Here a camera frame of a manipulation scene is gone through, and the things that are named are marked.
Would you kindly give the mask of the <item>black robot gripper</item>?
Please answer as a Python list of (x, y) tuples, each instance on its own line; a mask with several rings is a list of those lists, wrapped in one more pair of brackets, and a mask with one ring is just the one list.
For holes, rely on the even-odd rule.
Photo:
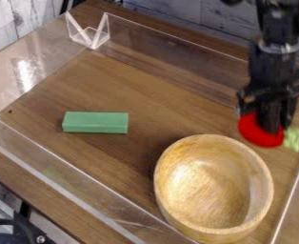
[(270, 134), (290, 125), (299, 97), (299, 0), (255, 0), (259, 38), (250, 43), (247, 86), (237, 93), (241, 110), (257, 107), (257, 123)]

